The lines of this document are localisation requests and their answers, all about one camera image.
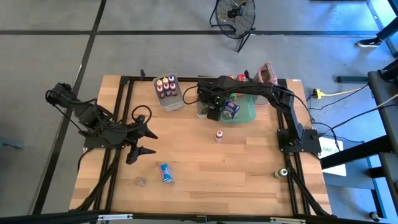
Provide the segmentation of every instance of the wooden table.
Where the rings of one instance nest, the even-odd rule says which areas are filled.
[[[98,104],[113,111],[120,76],[104,76]],[[184,91],[195,85],[180,82]],[[287,86],[305,99],[300,80],[287,80]],[[196,90],[190,90],[186,101],[195,100]],[[120,115],[123,112],[122,99]],[[247,124],[224,124],[198,119],[196,105],[185,105],[178,111],[164,112],[160,107],[152,82],[134,82],[130,112],[138,105],[147,105],[153,115],[148,127],[159,139],[141,138],[139,146],[156,150],[156,154],[140,156],[133,165],[125,163],[129,148],[122,151],[112,212],[178,213],[207,215],[292,215],[287,179],[276,179],[274,172],[284,168],[276,130],[276,110],[267,105],[256,108],[256,120]],[[294,108],[298,121],[311,126],[308,113],[298,100]],[[136,113],[148,115],[145,109]],[[221,143],[214,135],[224,132]],[[70,208],[76,208],[97,184],[104,149],[95,149],[82,160]],[[319,160],[301,153],[305,183],[318,203],[331,212]],[[158,166],[168,163],[174,184],[163,184]],[[136,177],[146,184],[138,187]],[[104,208],[107,186],[101,208]],[[296,195],[299,211],[302,201]]]

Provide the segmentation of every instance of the pink bottle cap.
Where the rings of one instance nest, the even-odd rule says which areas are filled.
[[[217,136],[218,138],[223,137],[223,132],[222,132],[222,131],[217,131],[216,136]]]

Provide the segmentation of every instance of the gray floor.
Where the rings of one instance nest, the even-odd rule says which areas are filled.
[[[99,29],[210,30],[208,18],[213,3],[108,1]],[[90,30],[99,4],[98,0],[1,1],[0,29]],[[365,2],[257,0],[256,12],[258,30],[377,30]],[[325,93],[349,90],[361,85],[337,84],[334,78],[365,75],[393,60],[386,44],[377,49],[355,47],[359,38],[252,36],[237,54],[233,51],[237,42],[223,35],[97,36],[79,97],[96,97],[103,75],[138,75],[140,69],[148,75],[173,72],[181,76],[216,77],[244,70],[253,74],[267,61],[273,63],[279,77],[302,79],[308,93],[312,88]],[[0,35],[0,136],[25,144],[23,149],[1,149],[1,217],[29,212],[61,118],[45,102],[44,93],[57,82],[74,82],[87,40],[87,36]],[[335,100],[312,100],[312,106],[319,108]],[[333,125],[374,105],[371,92],[366,89],[323,111],[314,111],[313,115],[317,121]],[[384,134],[384,130],[375,112],[336,129],[336,133],[367,141]],[[82,145],[83,138],[70,126],[44,212],[68,209]],[[328,193],[335,215],[369,220],[366,214],[374,210],[369,191],[328,187]],[[391,211],[394,209],[389,206],[386,222],[397,220]]]

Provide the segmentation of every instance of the shoe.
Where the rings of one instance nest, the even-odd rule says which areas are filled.
[[[374,39],[359,40],[355,44],[358,47],[378,47],[381,45],[382,42],[383,42],[382,40],[374,38]]]

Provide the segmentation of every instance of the electric fan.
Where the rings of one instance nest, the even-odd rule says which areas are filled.
[[[256,18],[254,0],[217,0],[210,16],[211,27],[217,26],[222,33],[232,39],[241,39],[237,52],[248,40]],[[217,25],[211,23],[216,13]]]

